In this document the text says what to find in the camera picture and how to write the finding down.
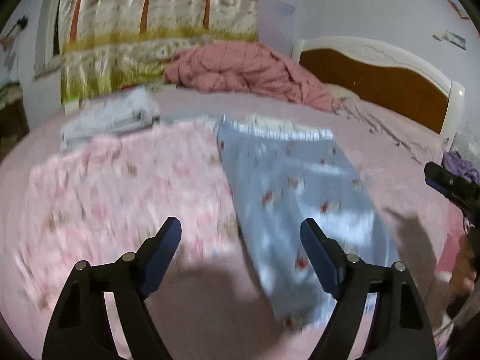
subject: wooden headboard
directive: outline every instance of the wooden headboard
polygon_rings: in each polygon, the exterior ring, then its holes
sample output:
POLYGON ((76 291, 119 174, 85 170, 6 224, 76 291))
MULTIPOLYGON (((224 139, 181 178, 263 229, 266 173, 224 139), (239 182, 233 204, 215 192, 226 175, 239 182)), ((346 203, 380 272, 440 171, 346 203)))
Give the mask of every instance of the wooden headboard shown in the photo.
POLYGON ((453 141, 465 90, 416 55, 377 40, 333 36, 299 41, 293 59, 320 81, 347 88, 453 141))

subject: blue gripper pad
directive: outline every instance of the blue gripper pad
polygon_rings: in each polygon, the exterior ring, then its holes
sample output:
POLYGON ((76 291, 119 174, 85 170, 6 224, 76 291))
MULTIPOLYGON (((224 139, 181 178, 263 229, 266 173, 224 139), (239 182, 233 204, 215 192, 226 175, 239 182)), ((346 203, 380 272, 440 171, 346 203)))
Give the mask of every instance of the blue gripper pad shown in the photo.
POLYGON ((158 287, 160 287, 160 283, 167 272, 181 238, 182 225, 177 218, 172 218, 157 250, 153 253, 150 262, 145 267, 145 281, 141 289, 144 299, 147 299, 152 292, 157 291, 158 287))
POLYGON ((329 239, 313 219, 300 225, 300 241, 326 293, 337 298, 345 278, 345 253, 340 245, 329 239))
POLYGON ((444 187, 441 187, 439 184, 437 184, 435 181, 430 180, 429 178, 425 178, 425 182, 427 183, 428 186, 431 186, 434 190, 440 192, 444 196, 447 196, 448 191, 444 187))

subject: blue towel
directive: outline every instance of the blue towel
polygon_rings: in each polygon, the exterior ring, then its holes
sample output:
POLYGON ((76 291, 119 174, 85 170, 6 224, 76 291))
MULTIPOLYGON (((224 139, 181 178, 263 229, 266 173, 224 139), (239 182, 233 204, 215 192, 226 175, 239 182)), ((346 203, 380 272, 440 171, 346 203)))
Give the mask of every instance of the blue towel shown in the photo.
MULTIPOLYGON (((398 260, 390 233, 330 130, 279 132, 225 122, 217 139, 247 250, 285 326, 324 326, 335 307, 300 241, 306 218, 345 253, 381 266, 398 260)), ((366 308, 373 304, 372 294, 366 308)))

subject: metal screw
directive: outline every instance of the metal screw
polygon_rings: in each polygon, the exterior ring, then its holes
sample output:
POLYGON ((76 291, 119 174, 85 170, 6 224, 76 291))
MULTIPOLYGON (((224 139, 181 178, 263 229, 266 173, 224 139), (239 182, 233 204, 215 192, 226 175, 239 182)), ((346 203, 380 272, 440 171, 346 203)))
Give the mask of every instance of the metal screw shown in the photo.
POLYGON ((133 261, 135 259, 135 253, 132 251, 128 251, 121 257, 121 259, 126 263, 128 263, 129 261, 133 261))
POLYGON ((356 254, 349 253, 346 255, 346 259, 349 260, 351 263, 358 263, 360 261, 360 257, 356 254))
POLYGON ((405 269, 407 269, 405 264, 400 262, 400 261, 397 261, 395 264, 393 264, 393 266, 395 267, 395 269, 397 271, 400 271, 400 272, 403 272, 403 271, 405 271, 405 269))
POLYGON ((87 262, 83 259, 81 261, 78 261, 78 263, 75 264, 75 269, 78 271, 81 271, 87 266, 87 262))

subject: printed pattern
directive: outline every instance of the printed pattern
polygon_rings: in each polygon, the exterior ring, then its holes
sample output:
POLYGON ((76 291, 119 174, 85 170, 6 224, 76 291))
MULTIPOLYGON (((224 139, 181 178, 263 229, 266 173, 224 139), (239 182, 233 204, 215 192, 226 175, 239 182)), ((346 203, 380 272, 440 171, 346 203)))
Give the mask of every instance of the printed pattern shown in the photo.
POLYGON ((50 313, 77 261, 114 262, 169 216, 182 224, 170 270, 215 257, 238 238, 215 136, 195 122, 97 138, 55 156, 32 171, 24 204, 22 228, 32 231, 16 262, 28 297, 50 313))
POLYGON ((161 77, 178 50, 258 40, 258 0, 61 0, 61 98, 91 98, 161 77))
POLYGON ((367 263, 398 260, 392 236, 330 131, 278 132, 226 122, 217 139, 245 244, 285 328, 325 326, 335 306, 299 239, 306 218, 367 263))

